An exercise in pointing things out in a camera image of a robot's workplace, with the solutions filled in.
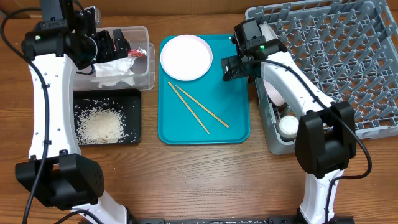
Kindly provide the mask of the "white napkin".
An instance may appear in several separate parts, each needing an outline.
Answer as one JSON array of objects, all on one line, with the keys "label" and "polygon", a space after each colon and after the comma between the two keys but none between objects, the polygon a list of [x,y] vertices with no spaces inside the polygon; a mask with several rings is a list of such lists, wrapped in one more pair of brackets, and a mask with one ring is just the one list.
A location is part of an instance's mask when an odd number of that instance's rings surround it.
[{"label": "white napkin", "polygon": [[95,77],[91,82],[98,83],[98,87],[115,86],[119,82],[134,85],[133,76],[135,73],[131,70],[136,57],[128,56],[107,63],[94,64]]}]

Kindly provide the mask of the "grey bowl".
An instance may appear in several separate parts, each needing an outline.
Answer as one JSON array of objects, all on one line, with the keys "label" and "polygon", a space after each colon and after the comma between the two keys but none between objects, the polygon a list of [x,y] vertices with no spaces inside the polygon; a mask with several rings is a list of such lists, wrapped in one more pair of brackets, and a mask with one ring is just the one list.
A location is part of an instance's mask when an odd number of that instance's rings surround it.
[{"label": "grey bowl", "polygon": [[261,34],[264,36],[266,42],[278,39],[278,36],[274,32],[273,28],[268,24],[261,24],[260,26]]}]

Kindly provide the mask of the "red snack wrapper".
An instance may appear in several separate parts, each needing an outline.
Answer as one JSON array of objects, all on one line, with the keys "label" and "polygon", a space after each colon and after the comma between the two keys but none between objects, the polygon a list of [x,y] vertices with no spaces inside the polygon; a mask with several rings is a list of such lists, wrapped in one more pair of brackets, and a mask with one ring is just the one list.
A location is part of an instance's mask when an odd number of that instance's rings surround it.
[{"label": "red snack wrapper", "polygon": [[147,52],[142,48],[134,48],[129,50],[129,56],[144,58],[147,57]]}]

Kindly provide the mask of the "large white plate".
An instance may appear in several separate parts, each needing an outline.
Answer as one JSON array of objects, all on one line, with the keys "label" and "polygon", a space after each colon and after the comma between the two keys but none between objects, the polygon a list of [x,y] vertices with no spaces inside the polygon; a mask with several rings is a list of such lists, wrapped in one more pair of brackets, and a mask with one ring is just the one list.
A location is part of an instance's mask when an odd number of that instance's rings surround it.
[{"label": "large white plate", "polygon": [[210,45],[196,35],[178,35],[165,43],[160,64],[176,80],[193,81],[204,76],[213,62]]}]

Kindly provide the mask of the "wooden chopstick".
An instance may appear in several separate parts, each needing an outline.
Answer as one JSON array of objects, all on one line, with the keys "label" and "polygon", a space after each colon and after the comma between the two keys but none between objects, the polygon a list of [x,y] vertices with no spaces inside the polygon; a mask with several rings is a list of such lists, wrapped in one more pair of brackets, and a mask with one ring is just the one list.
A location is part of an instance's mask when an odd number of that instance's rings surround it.
[{"label": "wooden chopstick", "polygon": [[192,101],[194,101],[198,106],[200,106],[203,110],[205,110],[208,114],[210,114],[214,119],[219,121],[223,126],[226,128],[229,128],[229,125],[226,124],[223,120],[221,120],[217,115],[215,115],[213,112],[211,112],[207,107],[202,105],[198,100],[196,100],[194,97],[192,97],[190,94],[188,94],[185,90],[183,90],[181,87],[175,84],[175,87],[177,87],[182,93],[184,93],[187,97],[189,97]]},{"label": "wooden chopstick", "polygon": [[181,94],[176,90],[176,88],[172,85],[171,82],[167,82],[171,89],[175,92],[175,94],[180,98],[182,103],[185,105],[185,107],[189,110],[189,112],[193,115],[193,117],[197,120],[197,122],[201,125],[201,127],[205,130],[205,132],[210,135],[209,130],[205,127],[205,125],[202,123],[202,121],[199,119],[199,117],[196,115],[196,113],[191,109],[191,107],[187,104],[187,102],[183,99]]}]

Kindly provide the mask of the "white cup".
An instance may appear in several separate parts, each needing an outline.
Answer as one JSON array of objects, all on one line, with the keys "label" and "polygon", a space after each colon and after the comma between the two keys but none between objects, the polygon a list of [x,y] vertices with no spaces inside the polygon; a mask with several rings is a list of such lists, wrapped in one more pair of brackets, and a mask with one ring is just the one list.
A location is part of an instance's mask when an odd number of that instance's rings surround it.
[{"label": "white cup", "polygon": [[277,129],[283,141],[293,141],[298,132],[299,121],[295,116],[284,116],[277,122]]}]

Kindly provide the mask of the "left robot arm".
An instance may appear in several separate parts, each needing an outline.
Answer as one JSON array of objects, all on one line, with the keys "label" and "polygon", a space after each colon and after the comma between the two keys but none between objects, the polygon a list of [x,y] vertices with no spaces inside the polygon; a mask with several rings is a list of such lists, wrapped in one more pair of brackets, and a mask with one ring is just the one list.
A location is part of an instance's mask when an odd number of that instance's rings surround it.
[{"label": "left robot arm", "polygon": [[46,207],[83,215],[92,223],[134,223],[127,207],[104,189],[101,166],[82,156],[75,134],[73,82],[78,70],[127,57],[120,30],[96,31],[94,7],[41,0],[42,21],[22,42],[34,86],[34,133],[29,159],[16,179]]}]

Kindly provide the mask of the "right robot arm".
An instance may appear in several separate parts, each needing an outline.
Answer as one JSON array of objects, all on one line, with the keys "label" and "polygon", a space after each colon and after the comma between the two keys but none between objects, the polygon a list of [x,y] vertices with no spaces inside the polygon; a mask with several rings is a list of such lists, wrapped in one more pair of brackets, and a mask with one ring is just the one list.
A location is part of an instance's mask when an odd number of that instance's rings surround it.
[{"label": "right robot arm", "polygon": [[237,54],[222,59],[223,80],[264,80],[298,119],[294,153],[306,172],[305,195],[296,223],[353,223],[333,211],[340,178],[356,155],[354,109],[317,88],[294,62],[274,30],[255,19],[234,27]]}]

